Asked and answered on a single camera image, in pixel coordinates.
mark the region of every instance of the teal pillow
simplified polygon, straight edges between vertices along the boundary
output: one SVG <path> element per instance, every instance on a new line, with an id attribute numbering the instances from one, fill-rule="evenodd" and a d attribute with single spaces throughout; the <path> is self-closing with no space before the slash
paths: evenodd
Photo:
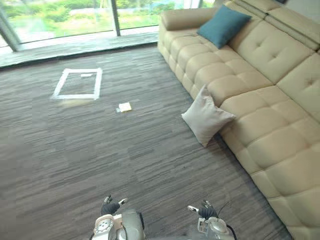
<path id="1" fill-rule="evenodd" d="M 251 16 L 222 5 L 213 18 L 203 24 L 197 33 L 221 49 L 250 19 Z"/>

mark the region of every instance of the green grass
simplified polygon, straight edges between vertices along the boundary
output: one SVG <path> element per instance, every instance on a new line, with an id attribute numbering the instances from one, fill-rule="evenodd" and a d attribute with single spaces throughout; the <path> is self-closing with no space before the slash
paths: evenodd
<path id="1" fill-rule="evenodd" d="M 69 17 L 65 21 L 55 22 L 40 15 L 17 16 L 9 19 L 13 27 L 24 29 L 29 33 L 53 32 L 56 37 L 79 35 L 83 33 L 104 32 L 113 29 L 112 17 L 107 13 L 100 14 L 98 21 L 94 14 L 79 14 Z M 138 28 L 157 25 L 158 15 L 126 14 L 119 17 L 121 29 Z"/>

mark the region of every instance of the sofa backrest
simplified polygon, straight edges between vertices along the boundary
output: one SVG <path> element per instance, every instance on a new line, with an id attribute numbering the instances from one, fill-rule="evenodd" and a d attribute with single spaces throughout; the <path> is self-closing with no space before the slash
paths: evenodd
<path id="1" fill-rule="evenodd" d="M 225 5 L 252 16 L 228 44 L 273 84 L 320 48 L 320 24 L 273 0 L 232 0 Z"/>
<path id="2" fill-rule="evenodd" d="M 320 24 L 273 0 L 231 0 L 250 14 L 229 45 L 320 122 Z"/>
<path id="3" fill-rule="evenodd" d="M 320 122 L 320 55 L 314 53 L 276 84 Z"/>
<path id="4" fill-rule="evenodd" d="M 313 51 L 266 21 L 261 21 L 234 49 L 276 84 Z"/>

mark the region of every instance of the wall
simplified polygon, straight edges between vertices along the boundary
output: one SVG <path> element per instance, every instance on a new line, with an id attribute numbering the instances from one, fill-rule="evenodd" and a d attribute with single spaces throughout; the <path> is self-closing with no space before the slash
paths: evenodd
<path id="1" fill-rule="evenodd" d="M 320 0 L 288 0 L 285 6 L 320 24 Z"/>

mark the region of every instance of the white tape square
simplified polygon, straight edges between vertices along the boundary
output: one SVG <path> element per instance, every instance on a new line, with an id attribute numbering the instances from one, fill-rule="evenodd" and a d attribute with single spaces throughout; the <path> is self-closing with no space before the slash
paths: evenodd
<path id="1" fill-rule="evenodd" d="M 93 94 L 59 94 L 65 82 L 67 81 L 69 74 L 80 74 L 81 77 L 90 77 L 96 73 L 94 92 Z M 70 69 L 63 70 L 59 82 L 57 83 L 55 90 L 51 96 L 51 99 L 94 99 L 97 100 L 100 97 L 100 86 L 102 79 L 102 69 Z"/>

